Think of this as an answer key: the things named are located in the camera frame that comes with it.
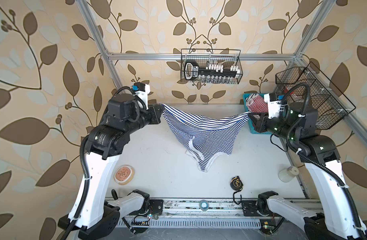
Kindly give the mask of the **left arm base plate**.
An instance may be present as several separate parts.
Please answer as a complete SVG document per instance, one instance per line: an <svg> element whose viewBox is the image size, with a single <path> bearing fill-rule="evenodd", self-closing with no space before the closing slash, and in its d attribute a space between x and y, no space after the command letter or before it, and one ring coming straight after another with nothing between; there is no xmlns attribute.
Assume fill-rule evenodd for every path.
<svg viewBox="0 0 367 240"><path fill-rule="evenodd" d="M142 208L139 211L139 215L161 215L163 211L163 203L164 201L162 199L145 199Z"/></svg>

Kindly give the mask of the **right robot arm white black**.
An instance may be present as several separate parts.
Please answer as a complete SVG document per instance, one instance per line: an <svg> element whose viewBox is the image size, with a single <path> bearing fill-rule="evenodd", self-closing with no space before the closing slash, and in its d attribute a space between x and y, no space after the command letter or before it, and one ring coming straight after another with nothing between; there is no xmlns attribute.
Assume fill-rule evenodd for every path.
<svg viewBox="0 0 367 240"><path fill-rule="evenodd" d="M280 215L303 230L310 240L367 240L361 220L343 176L334 141L316 133L318 111L309 106L311 87L299 83L283 95L266 94L266 113L249 113L257 132L269 132L285 141L299 156L317 189L322 213L307 211L268 191L258 196L257 212Z"/></svg>

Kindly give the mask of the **blue white striped tank top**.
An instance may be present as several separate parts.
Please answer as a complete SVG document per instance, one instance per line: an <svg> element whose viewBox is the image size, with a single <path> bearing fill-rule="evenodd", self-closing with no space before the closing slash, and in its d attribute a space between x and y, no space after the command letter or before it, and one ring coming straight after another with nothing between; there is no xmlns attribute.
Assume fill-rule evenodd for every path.
<svg viewBox="0 0 367 240"><path fill-rule="evenodd" d="M236 138L249 120L247 112L212 119L163 106L162 114L171 132L205 173L218 157L232 154Z"/></svg>

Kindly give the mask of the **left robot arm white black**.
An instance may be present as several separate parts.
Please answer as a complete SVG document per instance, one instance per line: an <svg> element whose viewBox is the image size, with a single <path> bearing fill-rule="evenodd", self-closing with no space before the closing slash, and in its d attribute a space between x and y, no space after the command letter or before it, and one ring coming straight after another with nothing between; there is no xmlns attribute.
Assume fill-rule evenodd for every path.
<svg viewBox="0 0 367 240"><path fill-rule="evenodd" d="M75 230L81 240L98 240L108 236L125 216L149 212L149 194L143 191L134 190L120 199L114 193L110 203L105 196L130 135L147 125L158 125L163 110L163 105L146 106L132 94L117 94L108 101L99 125L80 145L83 178L72 210L58 221L63 240Z"/></svg>

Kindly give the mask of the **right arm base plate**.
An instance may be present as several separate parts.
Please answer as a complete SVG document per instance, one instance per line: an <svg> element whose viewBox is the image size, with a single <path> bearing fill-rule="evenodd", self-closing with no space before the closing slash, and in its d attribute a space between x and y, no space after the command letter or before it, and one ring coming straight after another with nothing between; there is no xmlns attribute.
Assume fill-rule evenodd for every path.
<svg viewBox="0 0 367 240"><path fill-rule="evenodd" d="M243 200L241 202L244 217L259 217L257 200Z"/></svg>

